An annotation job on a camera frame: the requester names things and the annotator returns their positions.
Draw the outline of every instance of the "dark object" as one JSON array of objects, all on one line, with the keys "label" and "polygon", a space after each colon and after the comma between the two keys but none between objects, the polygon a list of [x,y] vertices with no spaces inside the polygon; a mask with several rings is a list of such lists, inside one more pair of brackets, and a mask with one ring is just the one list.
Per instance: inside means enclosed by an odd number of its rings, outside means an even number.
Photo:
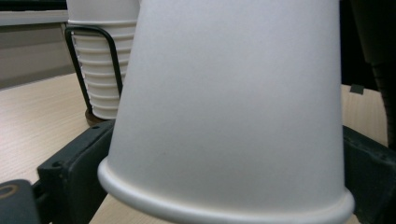
[{"label": "dark object", "polygon": [[78,77],[78,83],[79,83],[79,86],[81,87],[85,105],[87,106],[88,112],[85,114],[85,117],[87,118],[87,122],[90,125],[92,125],[96,121],[99,122],[102,119],[95,119],[96,116],[92,113],[92,105],[90,103],[90,97],[88,96],[87,88],[84,83],[84,77],[81,72],[80,64],[78,62],[78,56],[76,54],[75,46],[74,46],[73,39],[72,39],[72,35],[74,33],[78,33],[79,35],[101,35],[106,39],[108,47],[110,48],[111,60],[113,62],[114,74],[115,74],[116,81],[117,81],[117,88],[119,91],[119,95],[121,97],[122,78],[121,78],[121,72],[120,72],[119,57],[117,55],[116,44],[114,43],[113,38],[107,31],[105,31],[99,27],[88,26],[88,25],[79,25],[79,26],[77,26],[77,25],[70,26],[69,25],[64,30],[64,37],[66,39],[67,47],[69,48],[73,66],[75,67],[76,74]]},{"label": "dark object", "polygon": [[363,94],[364,94],[364,87],[361,86],[361,85],[355,85],[355,84],[353,84],[353,85],[350,87],[350,92],[354,92],[354,93],[363,95]]},{"label": "dark object", "polygon": [[37,168],[40,186],[53,202],[43,219],[89,223],[106,197],[97,169],[108,154],[113,126],[111,120],[91,127]]},{"label": "dark object", "polygon": [[28,181],[12,180],[0,185],[0,223],[41,223]]},{"label": "dark object", "polygon": [[340,1],[340,28],[342,83],[348,86],[358,84],[377,91],[372,67],[364,61],[352,6],[348,0]]},{"label": "dark object", "polygon": [[373,67],[388,119],[389,147],[396,149],[396,0],[350,0],[364,58]]},{"label": "dark object", "polygon": [[67,10],[65,0],[0,1],[0,11]]},{"label": "dark object", "polygon": [[346,187],[361,223],[396,223],[396,152],[344,127]]},{"label": "dark object", "polygon": [[0,223],[89,223],[107,193],[97,177],[114,120],[91,127],[38,168],[39,181],[0,185]]},{"label": "dark object", "polygon": [[88,125],[90,126],[106,121],[105,119],[97,118],[93,113],[90,113],[88,109],[85,111],[85,119],[87,120]]}]

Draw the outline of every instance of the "stacked paper cup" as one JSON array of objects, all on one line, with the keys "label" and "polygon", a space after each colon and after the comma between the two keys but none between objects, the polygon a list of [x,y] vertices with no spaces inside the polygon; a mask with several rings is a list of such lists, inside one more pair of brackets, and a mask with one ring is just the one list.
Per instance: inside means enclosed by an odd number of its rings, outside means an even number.
[{"label": "stacked paper cup", "polygon": [[[67,0],[67,6],[69,24],[96,26],[112,36],[124,80],[140,9],[139,1]],[[102,36],[74,34],[73,37],[92,112],[100,119],[114,119],[120,95],[107,41]]]}]

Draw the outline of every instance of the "black metal wire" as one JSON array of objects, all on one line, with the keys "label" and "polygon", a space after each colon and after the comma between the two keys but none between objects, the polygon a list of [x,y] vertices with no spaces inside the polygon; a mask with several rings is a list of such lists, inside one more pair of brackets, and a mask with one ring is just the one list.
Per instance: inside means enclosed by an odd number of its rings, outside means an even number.
[{"label": "black metal wire", "polygon": [[117,55],[116,44],[114,43],[114,40],[111,37],[111,35],[104,29],[101,29],[96,26],[91,26],[91,25],[68,25],[65,28],[64,37],[66,39],[67,47],[69,48],[70,56],[72,58],[73,65],[76,70],[76,74],[78,77],[78,83],[79,83],[79,86],[81,87],[81,91],[82,91],[82,95],[84,97],[85,104],[87,106],[89,113],[91,114],[92,113],[92,105],[90,103],[90,97],[88,96],[88,93],[87,93],[87,88],[85,86],[84,77],[81,72],[80,64],[78,62],[78,56],[76,54],[75,46],[74,46],[73,39],[72,39],[73,33],[78,32],[78,31],[84,32],[84,33],[102,35],[106,39],[107,44],[110,48],[111,61],[113,62],[113,68],[114,68],[114,74],[116,77],[117,88],[119,91],[119,95],[121,97],[123,85],[122,85],[122,77],[121,77],[121,72],[120,72],[120,64],[119,64],[119,58]]}]

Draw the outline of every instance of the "wooden table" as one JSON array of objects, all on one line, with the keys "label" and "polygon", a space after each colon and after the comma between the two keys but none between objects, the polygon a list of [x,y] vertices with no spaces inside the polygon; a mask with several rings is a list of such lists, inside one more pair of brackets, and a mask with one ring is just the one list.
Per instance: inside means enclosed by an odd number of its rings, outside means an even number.
[{"label": "wooden table", "polygon": [[[342,87],[344,124],[386,144],[385,111],[380,95]],[[55,77],[0,91],[0,183],[36,182],[35,168],[89,128],[76,75]],[[107,196],[94,224],[166,224]],[[348,224],[359,223],[352,217]]]}]

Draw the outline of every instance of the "upside-down paper cup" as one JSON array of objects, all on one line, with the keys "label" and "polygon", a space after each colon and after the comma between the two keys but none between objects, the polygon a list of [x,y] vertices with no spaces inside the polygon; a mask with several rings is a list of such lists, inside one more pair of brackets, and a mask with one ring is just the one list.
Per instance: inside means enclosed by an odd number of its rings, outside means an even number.
[{"label": "upside-down paper cup", "polygon": [[102,186],[175,223],[345,223],[338,4],[144,0]]}]

